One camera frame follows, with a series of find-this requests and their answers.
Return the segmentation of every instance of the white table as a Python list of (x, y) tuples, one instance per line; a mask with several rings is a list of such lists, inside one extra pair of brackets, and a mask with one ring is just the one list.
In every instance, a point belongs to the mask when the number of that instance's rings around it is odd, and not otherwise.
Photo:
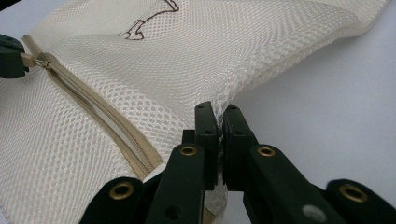
[[(23, 0), (0, 12), (0, 33), (21, 37), (64, 1)], [(396, 207), (395, 18), (393, 1), (368, 33), (320, 49), (233, 103), (259, 142), (280, 148), (313, 184), (352, 179)], [(241, 193), (230, 193), (223, 223), (249, 223)]]

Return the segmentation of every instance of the black drawing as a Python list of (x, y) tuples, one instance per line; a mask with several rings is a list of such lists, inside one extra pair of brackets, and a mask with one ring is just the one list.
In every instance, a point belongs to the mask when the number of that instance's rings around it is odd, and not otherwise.
[(142, 40), (145, 38), (145, 36), (143, 35), (143, 33), (140, 31), (140, 29), (142, 28), (142, 26), (149, 20), (153, 19), (154, 17), (166, 13), (166, 12), (177, 12), (179, 10), (177, 4), (173, 1), (173, 0), (163, 0), (170, 8), (168, 10), (165, 11), (160, 11), (155, 13), (154, 15), (148, 17), (145, 20), (137, 20), (134, 23), (134, 26), (132, 26), (131, 29), (129, 29), (127, 32), (119, 34), (119, 35), (123, 35), (125, 37), (125, 39), (131, 39), (131, 40)]

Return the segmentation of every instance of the zipper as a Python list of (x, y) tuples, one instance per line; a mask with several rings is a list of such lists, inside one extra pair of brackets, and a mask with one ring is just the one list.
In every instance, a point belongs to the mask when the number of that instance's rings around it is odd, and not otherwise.
[(53, 55), (43, 53), (32, 37), (25, 35), (22, 40), (35, 56), (36, 63), (48, 71), (50, 79), (105, 128), (139, 178), (146, 177), (163, 163), (152, 144), (128, 119), (61, 66)]

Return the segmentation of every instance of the white mesh fabric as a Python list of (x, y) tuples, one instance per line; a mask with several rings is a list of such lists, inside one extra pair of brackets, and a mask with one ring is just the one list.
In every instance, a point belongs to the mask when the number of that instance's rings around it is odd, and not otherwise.
[[(195, 105), (212, 101), (220, 118), (239, 92), (336, 38), (366, 31), (387, 2), (73, 0), (31, 36), (166, 162), (182, 130), (193, 128)], [(205, 199), (214, 214), (224, 204), (216, 195)]]
[(134, 176), (117, 145), (41, 68), (0, 79), (0, 210), (8, 223), (78, 223), (109, 180)]

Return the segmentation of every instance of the metal grommet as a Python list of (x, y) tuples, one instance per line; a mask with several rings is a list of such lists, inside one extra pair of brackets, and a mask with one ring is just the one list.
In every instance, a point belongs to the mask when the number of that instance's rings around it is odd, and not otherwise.
[(109, 195), (114, 200), (126, 199), (134, 193), (134, 186), (127, 181), (120, 182), (111, 188)]
[(276, 154), (275, 151), (270, 147), (259, 147), (257, 152), (259, 152), (259, 154), (264, 157), (272, 157)]
[(183, 156), (193, 156), (197, 153), (197, 149), (195, 147), (183, 147), (180, 150), (181, 155)]
[(369, 199), (367, 194), (361, 189), (350, 184), (341, 186), (340, 192), (344, 195), (344, 197), (356, 203), (365, 203)]

